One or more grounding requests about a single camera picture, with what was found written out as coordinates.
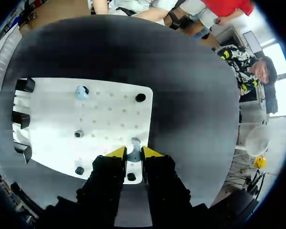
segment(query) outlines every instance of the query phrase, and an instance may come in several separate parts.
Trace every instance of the yellow object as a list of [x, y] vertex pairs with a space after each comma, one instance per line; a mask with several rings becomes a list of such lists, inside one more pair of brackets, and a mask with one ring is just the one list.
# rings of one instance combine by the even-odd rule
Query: yellow object
[[152, 157], [152, 156], [164, 156], [146, 146], [143, 146], [143, 150], [144, 150], [145, 158]]
[[246, 92], [247, 91], [246, 85], [242, 84], [242, 89], [243, 89], [244, 92]]
[[225, 58], [226, 58], [226, 59], [230, 57], [230, 54], [229, 54], [228, 51], [225, 51], [225, 52], [224, 52], [224, 55], [225, 55]]
[[264, 156], [258, 156], [258, 157], [256, 157], [255, 162], [254, 162], [254, 164], [253, 164], [253, 166], [254, 166], [255, 168], [263, 168], [263, 167], [265, 167], [266, 165], [267, 165], [267, 160], [266, 160], [266, 158], [265, 158]]
[[109, 157], [112, 157], [112, 156], [116, 156], [116, 157], [120, 157], [123, 159], [123, 155], [124, 155], [124, 152], [126, 153], [126, 147], [122, 146], [121, 148], [118, 148], [117, 150], [105, 155], [105, 156], [109, 156]]

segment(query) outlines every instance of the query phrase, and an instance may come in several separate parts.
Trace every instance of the black and yellow patterned shirt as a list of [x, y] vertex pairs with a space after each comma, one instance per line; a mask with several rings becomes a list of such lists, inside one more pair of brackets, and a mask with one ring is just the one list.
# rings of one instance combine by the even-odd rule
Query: black and yellow patterned shirt
[[215, 52], [235, 69], [237, 85], [241, 95], [249, 93], [258, 86], [260, 83], [258, 78], [255, 74], [248, 72], [258, 59], [247, 48], [232, 44], [222, 46], [216, 49]]

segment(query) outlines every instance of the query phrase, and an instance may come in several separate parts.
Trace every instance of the person's hand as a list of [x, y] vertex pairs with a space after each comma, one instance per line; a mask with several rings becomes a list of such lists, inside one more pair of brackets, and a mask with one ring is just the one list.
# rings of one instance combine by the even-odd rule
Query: person's hand
[[216, 19], [215, 24], [217, 25], [226, 25], [229, 22], [229, 18], [228, 17], [219, 17]]

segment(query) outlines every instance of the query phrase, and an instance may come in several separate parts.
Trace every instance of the red shirt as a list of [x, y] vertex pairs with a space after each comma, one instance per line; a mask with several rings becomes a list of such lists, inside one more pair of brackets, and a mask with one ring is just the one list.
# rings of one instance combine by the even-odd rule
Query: red shirt
[[240, 8], [247, 16], [254, 6], [250, 0], [201, 0], [218, 17], [225, 17]]

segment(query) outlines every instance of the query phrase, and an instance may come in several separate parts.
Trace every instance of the black table surface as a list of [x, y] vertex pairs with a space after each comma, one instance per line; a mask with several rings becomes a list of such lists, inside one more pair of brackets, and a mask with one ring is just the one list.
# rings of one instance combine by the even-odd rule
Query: black table surface
[[[75, 201], [85, 180], [33, 160], [25, 165], [15, 152], [11, 123], [15, 85], [27, 77], [150, 87], [149, 147], [172, 156], [193, 206], [212, 204], [234, 154], [238, 90], [231, 68], [198, 40], [157, 23], [115, 15], [62, 20], [22, 38], [0, 92], [0, 173], [9, 184], [18, 182], [44, 208], [55, 205], [58, 195]], [[144, 184], [123, 187], [115, 224], [151, 225]]]

